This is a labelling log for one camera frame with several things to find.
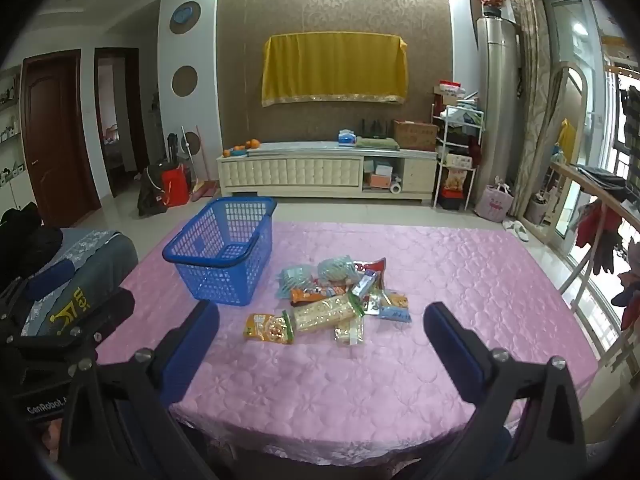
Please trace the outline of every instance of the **blue gripper pad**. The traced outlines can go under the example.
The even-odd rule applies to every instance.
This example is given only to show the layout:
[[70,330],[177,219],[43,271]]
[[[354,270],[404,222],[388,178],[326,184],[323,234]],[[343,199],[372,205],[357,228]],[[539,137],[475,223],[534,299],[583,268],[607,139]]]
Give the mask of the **blue gripper pad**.
[[33,276],[24,288],[24,297],[28,301],[40,301],[52,293],[59,286],[68,282],[76,273],[76,268],[71,260],[60,260],[49,269]]
[[471,330],[441,302],[431,303],[422,318],[424,333],[445,367],[460,397],[478,405],[486,397],[490,375],[489,351]]
[[182,400],[219,327],[218,306],[209,301],[162,370],[160,401],[164,407]]

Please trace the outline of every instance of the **white box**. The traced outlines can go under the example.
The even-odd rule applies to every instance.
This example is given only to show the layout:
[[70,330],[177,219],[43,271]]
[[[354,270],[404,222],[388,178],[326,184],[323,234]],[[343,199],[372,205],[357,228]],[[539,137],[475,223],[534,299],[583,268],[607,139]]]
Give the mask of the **white box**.
[[394,172],[393,166],[387,161],[376,161],[376,175],[380,176],[391,176]]
[[453,153],[447,153],[444,159],[445,166],[455,166],[456,168],[471,170],[474,165],[474,161],[467,155],[455,155]]

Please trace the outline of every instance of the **brown circle wall decoration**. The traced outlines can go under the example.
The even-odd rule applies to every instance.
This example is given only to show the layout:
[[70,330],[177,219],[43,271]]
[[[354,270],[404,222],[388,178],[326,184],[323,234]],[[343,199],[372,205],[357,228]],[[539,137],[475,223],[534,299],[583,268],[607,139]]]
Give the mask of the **brown circle wall decoration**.
[[200,19],[200,4],[184,2],[174,10],[169,21],[169,30],[174,34],[189,32]]
[[174,78],[171,82],[171,87],[177,96],[187,97],[193,92],[198,84],[198,73],[193,66],[184,65],[181,66],[174,73]]

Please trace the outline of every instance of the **yellow cloth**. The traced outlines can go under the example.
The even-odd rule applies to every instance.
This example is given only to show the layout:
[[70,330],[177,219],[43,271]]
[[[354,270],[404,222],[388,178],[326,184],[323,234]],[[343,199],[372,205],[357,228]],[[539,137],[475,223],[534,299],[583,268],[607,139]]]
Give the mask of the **yellow cloth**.
[[567,162],[571,162],[571,156],[575,147],[575,128],[571,125],[568,119],[562,121],[562,129],[558,136],[558,144],[564,153],[564,158]]
[[302,32],[264,45],[262,106],[302,101],[403,103],[406,43],[372,32]]

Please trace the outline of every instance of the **beige curtain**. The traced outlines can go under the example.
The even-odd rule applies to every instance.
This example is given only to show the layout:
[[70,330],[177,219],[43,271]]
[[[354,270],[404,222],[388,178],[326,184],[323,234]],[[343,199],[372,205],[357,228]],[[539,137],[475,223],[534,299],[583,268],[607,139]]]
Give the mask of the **beige curtain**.
[[510,214],[524,213],[529,197],[527,184],[535,178],[538,168],[533,168],[536,151],[543,150],[546,135],[546,100],[549,94],[551,60],[549,29],[542,0],[511,0],[516,22],[520,26],[520,44],[524,51],[523,85],[525,89],[524,147],[518,168],[518,176],[512,192],[514,196]]

